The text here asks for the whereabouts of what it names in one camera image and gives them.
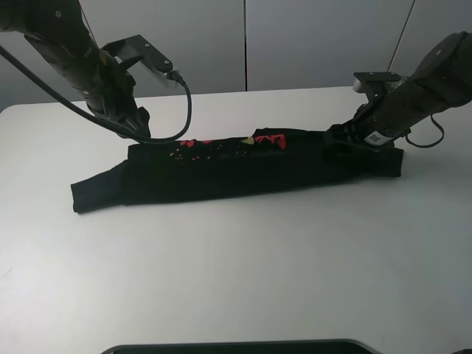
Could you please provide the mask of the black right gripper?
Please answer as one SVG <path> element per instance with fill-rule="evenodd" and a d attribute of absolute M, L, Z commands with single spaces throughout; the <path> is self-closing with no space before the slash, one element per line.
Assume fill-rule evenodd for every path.
<path fill-rule="evenodd" d="M 384 145 L 384 135 L 378 127 L 379 105 L 361 105 L 351 120 L 332 125 L 324 132 L 324 154 L 330 161 L 346 161 L 353 157 L 349 143 L 368 148 Z"/>

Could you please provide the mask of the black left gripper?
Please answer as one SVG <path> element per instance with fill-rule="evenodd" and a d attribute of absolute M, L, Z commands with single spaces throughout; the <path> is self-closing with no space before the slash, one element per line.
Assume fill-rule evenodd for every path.
<path fill-rule="evenodd" d="M 150 115 L 137 107 L 133 98 L 133 77 L 119 70 L 116 62 L 106 66 L 99 62 L 83 65 L 83 97 L 96 117 L 107 120 L 132 134 L 151 137 Z"/>

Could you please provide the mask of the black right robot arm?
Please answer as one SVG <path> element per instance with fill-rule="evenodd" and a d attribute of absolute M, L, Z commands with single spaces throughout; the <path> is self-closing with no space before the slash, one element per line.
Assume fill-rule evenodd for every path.
<path fill-rule="evenodd" d="M 344 155 L 393 148 L 425 118 L 471 102 L 471 34 L 439 42 L 408 77 L 356 72 L 353 89 L 367 96 L 353 118 L 324 133 L 328 147 Z"/>

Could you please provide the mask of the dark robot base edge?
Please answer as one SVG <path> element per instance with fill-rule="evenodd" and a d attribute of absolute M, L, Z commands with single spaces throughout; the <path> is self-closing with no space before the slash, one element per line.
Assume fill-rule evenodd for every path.
<path fill-rule="evenodd" d="M 378 353 L 377 350 L 352 339 L 301 341 L 251 341 L 195 344 L 124 344 L 103 353 L 157 354 L 258 354 L 258 353 Z"/>

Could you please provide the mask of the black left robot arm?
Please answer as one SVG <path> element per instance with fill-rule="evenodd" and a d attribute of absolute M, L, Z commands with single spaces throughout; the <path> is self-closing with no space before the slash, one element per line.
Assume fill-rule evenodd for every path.
<path fill-rule="evenodd" d="M 2 1 L 1 31 L 21 33 L 97 121 L 150 137 L 149 114 L 133 97 L 134 79 L 95 43 L 78 1 Z"/>

